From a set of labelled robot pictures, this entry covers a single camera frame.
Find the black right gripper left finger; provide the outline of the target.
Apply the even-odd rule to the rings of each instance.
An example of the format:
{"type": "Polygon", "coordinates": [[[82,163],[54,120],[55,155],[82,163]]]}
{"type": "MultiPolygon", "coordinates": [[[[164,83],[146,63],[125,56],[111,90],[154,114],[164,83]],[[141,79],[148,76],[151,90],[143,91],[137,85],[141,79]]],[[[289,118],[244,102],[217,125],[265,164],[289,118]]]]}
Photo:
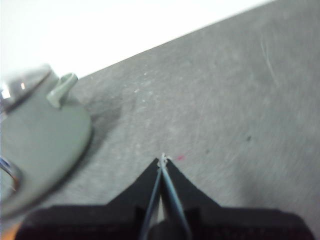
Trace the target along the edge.
{"type": "Polygon", "coordinates": [[[158,159],[105,204],[53,205],[26,216],[17,240],[138,239],[158,179],[158,159]]]}

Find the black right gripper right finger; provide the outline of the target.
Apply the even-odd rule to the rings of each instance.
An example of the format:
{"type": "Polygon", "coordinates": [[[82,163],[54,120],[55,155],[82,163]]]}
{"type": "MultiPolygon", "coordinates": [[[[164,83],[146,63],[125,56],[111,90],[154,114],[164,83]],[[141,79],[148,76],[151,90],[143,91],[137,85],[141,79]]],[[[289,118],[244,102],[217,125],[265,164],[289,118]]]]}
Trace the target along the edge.
{"type": "Polygon", "coordinates": [[[166,174],[194,240],[312,240],[298,215],[272,208],[226,207],[197,188],[170,159],[166,174]]]}

